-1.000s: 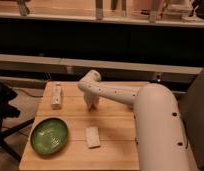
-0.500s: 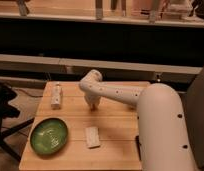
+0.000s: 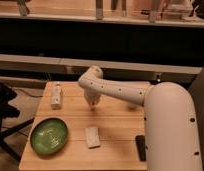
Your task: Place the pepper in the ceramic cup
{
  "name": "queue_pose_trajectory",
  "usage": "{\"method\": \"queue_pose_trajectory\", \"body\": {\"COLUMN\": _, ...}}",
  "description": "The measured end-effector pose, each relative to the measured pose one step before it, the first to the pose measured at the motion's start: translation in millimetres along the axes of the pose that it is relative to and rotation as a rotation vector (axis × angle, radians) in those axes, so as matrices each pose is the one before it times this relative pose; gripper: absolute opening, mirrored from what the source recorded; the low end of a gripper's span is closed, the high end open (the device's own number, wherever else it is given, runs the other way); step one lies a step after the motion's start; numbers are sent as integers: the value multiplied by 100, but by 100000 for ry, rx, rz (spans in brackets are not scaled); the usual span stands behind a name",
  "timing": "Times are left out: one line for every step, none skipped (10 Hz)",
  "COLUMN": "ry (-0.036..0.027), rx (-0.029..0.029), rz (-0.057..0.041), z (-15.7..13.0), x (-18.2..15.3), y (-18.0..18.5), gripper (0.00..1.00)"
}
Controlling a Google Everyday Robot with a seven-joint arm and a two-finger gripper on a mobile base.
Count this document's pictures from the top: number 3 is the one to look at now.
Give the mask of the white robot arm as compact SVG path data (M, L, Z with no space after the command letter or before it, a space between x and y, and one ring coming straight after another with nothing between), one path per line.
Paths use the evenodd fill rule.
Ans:
M144 108L147 171L203 171L195 105L185 88L105 80L98 66L89 67L78 85L92 106L106 95Z

